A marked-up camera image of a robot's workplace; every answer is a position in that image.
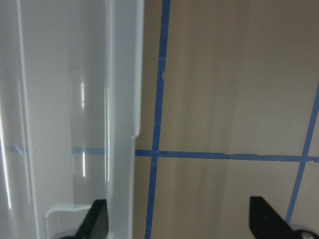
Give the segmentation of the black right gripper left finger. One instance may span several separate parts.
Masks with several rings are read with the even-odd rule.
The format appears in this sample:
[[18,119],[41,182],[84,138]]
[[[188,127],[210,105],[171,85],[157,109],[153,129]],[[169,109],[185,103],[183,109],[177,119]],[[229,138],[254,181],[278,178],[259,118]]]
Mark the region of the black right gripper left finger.
[[107,200],[95,200],[77,232],[66,239],[106,239],[109,232]]

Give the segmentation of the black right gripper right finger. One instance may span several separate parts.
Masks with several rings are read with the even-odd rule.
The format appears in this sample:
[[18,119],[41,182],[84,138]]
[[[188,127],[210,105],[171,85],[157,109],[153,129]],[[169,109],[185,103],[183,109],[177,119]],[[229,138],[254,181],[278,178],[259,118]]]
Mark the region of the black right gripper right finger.
[[256,239],[299,238],[299,234],[261,196],[250,197],[249,228]]

